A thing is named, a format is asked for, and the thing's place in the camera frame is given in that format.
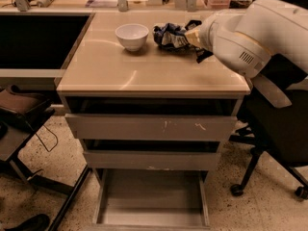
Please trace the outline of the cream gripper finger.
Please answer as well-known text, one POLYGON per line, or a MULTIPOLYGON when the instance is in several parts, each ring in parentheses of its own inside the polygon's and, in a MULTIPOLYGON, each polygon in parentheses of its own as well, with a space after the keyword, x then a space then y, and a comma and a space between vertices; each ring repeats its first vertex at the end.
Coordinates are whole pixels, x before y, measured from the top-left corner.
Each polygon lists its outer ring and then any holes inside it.
POLYGON ((199 39, 199 30, 191 29, 185 33, 185 37, 189 44, 201 48, 200 39, 199 39))

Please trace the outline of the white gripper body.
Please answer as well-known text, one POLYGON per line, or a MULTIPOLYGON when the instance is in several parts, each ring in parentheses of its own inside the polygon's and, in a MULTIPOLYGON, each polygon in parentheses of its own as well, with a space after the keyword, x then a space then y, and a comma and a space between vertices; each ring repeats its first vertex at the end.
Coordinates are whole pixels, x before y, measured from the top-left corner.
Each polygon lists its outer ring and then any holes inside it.
POLYGON ((230 46, 227 22, 230 18, 227 12, 217 12, 207 17, 199 29, 200 45, 212 53, 227 53, 230 46))

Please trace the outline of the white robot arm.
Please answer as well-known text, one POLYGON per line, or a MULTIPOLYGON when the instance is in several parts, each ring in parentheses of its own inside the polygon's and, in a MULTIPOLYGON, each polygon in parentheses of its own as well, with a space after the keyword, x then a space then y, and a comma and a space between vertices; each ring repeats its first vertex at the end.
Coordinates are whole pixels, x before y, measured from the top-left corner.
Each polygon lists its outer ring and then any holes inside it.
POLYGON ((281 0, 256 0, 244 11, 217 11, 185 38, 250 79, 276 54, 308 69, 308 11, 281 0))

